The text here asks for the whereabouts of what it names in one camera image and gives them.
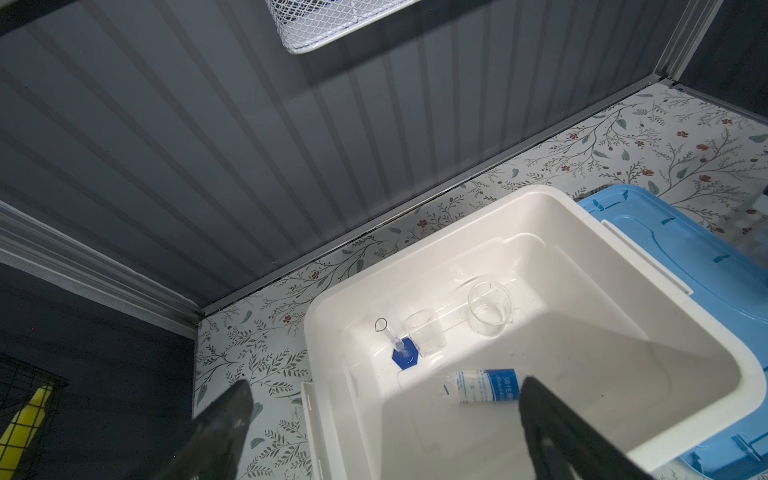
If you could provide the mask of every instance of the white wire basket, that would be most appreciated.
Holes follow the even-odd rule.
[[[283,45],[306,53],[419,0],[266,0]]]

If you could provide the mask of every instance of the dark wall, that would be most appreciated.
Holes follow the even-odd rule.
[[[191,419],[192,340],[1,264],[0,352],[69,381],[35,478],[121,478]]]
[[[768,117],[768,9],[725,0],[680,83]]]
[[[263,0],[0,38],[0,199],[207,304],[652,73],[685,0],[422,0],[302,56]]]

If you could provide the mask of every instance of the yellow object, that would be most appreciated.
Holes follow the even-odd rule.
[[[0,480],[10,480],[13,476],[24,450],[32,443],[45,418],[45,403],[52,391],[50,385],[37,389],[29,403],[16,412],[0,437]]]

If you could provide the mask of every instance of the plastic bottle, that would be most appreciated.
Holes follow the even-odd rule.
[[[511,402],[520,396],[514,369],[466,370],[442,377],[443,395],[454,403]]]
[[[768,269],[768,187],[746,210],[750,222],[741,227],[741,238],[731,242],[762,268]]]

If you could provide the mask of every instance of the white plastic tub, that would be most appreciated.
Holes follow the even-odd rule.
[[[466,295],[480,280],[514,299],[497,336],[468,325]],[[516,403],[462,406],[440,394],[443,374],[504,368],[536,376],[641,468],[657,468],[765,396],[752,353],[689,294],[563,193],[520,189],[312,303],[316,473],[533,478]],[[401,370],[373,323],[425,308],[440,315],[447,346]]]

